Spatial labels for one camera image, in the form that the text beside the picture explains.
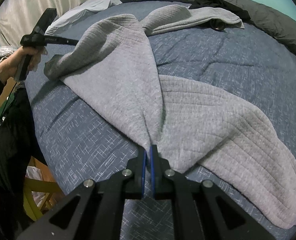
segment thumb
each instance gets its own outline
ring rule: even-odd
[[[32,47],[21,47],[20,48],[21,55],[35,55],[38,53],[38,49]]]

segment human hand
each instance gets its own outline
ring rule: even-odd
[[[14,77],[17,71],[17,67],[21,62],[23,56],[32,55],[28,70],[31,71],[41,60],[41,55],[47,54],[45,47],[32,48],[32,47],[20,47],[7,59],[0,63],[0,81],[5,84],[10,77]]]

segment mattress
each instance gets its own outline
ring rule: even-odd
[[[71,26],[60,35],[79,39],[94,22],[122,13],[142,20],[172,2],[130,2],[108,8]],[[204,26],[149,37],[159,74],[205,82],[259,107],[272,122],[279,139],[296,158],[296,56],[275,39],[245,24],[245,29],[216,32]],[[67,45],[48,45],[26,88],[35,121],[36,137],[49,168],[65,194],[84,179],[104,180],[123,169],[137,155],[124,135],[76,96],[61,81],[43,73],[55,54],[73,51]],[[285,230],[270,223],[241,193],[212,172],[196,165],[189,179],[211,179],[278,240],[289,240],[296,227]],[[120,239],[173,239],[170,201],[154,201],[146,176],[142,201],[127,200]]]

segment black cloth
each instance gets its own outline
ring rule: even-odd
[[[235,6],[224,0],[194,0],[194,2],[190,5],[189,9],[198,9],[203,7],[226,9],[234,13],[235,15],[239,16],[243,21],[250,20],[249,13],[247,11],[242,10],[238,6]]]
[[[3,87],[0,82],[0,94]],[[0,126],[0,239],[16,239],[32,223],[23,208],[23,184],[31,156],[46,164],[26,89],[18,89]]]

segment yellow chair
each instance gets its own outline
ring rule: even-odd
[[[32,191],[36,192],[44,192],[46,193],[45,198],[40,206],[40,208],[36,205],[34,198],[32,196]],[[61,192],[60,187],[55,182],[48,182],[36,179],[25,178],[24,181],[24,209],[26,214],[33,220],[36,221],[40,217],[43,216],[40,211],[45,206],[48,209],[51,209],[51,204],[49,200],[53,193]]]

